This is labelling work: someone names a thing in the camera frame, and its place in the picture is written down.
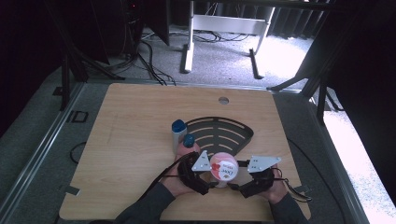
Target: blue bottle cap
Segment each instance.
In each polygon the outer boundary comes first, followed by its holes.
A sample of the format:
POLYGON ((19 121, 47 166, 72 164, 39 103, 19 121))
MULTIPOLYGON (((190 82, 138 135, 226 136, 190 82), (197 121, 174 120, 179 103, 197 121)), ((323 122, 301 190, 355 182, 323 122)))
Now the blue bottle cap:
POLYGON ((186 133, 183 139, 183 146, 184 147, 193 147, 195 143, 195 137, 191 133, 186 133))
POLYGON ((177 119, 172 123, 172 132, 174 133, 180 133, 185 129, 186 129, 186 124, 181 119, 177 119))

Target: sleeve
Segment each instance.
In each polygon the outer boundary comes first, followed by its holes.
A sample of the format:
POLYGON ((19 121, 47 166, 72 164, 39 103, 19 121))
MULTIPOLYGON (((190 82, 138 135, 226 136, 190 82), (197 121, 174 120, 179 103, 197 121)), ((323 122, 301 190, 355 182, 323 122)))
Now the sleeve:
POLYGON ((162 183, 158 183, 146 197, 121 212, 114 224, 158 223, 161 213, 174 199, 172 193, 162 183))
POLYGON ((305 224, 309 223, 305 218, 300 206, 288 193, 276 204, 270 204, 276 224, 305 224))

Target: wooden board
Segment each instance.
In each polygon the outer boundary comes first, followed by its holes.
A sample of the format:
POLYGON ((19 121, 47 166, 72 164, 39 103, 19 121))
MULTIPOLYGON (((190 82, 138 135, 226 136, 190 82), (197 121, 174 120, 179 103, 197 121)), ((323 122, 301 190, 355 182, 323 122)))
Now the wooden board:
MULTIPOLYGON (((268 91, 112 84, 85 146, 66 194, 63 219, 114 219, 134 203, 173 159, 171 124, 201 117, 224 117, 254 131, 237 160, 252 155, 281 157, 278 167, 294 186, 300 186, 290 148, 273 96, 268 91), (219 103, 227 97, 229 103, 219 103)), ((249 181, 248 172, 238 178, 249 181)), ((310 217, 306 203, 300 204, 310 217)), ((178 197, 163 212, 163 220, 272 220, 268 202, 245 199, 238 191, 211 189, 178 197)))

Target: black arc-shaped tray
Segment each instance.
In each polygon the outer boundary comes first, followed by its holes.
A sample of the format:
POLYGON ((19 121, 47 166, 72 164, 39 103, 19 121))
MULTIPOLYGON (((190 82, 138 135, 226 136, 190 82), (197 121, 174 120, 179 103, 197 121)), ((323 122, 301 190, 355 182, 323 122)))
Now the black arc-shaped tray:
POLYGON ((221 117, 192 119, 186 124, 188 133, 194 135, 201 151, 207 150, 209 157, 218 152, 235 156, 250 142, 254 134, 247 125, 221 117))

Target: hand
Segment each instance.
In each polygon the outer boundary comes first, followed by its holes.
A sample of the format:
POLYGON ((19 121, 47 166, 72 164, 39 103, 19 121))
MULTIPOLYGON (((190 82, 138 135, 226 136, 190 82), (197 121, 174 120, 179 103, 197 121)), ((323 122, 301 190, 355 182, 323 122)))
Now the hand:
MULTIPOLYGON (((185 154, 188 154, 192 152, 192 150, 179 150, 177 152, 177 155, 175 156, 175 161, 178 160, 180 157, 182 157, 185 154)), ((178 164, 176 164, 172 169, 168 172, 167 175, 178 175, 177 171, 178 164)), ((185 186, 183 182, 181 182, 180 178, 177 176, 169 176, 165 177, 161 180, 161 183, 172 193, 172 195, 176 198, 180 195, 186 194, 186 193, 192 193, 195 192, 193 189, 190 189, 189 187, 185 186)))
MULTIPOLYGON (((275 178, 281 178, 280 173, 277 169, 273 169, 275 178)), ((288 190, 285 187, 283 181, 275 180, 274 185, 266 191, 258 193, 259 196, 264 197, 271 204, 279 203, 280 200, 288 194, 288 190)))

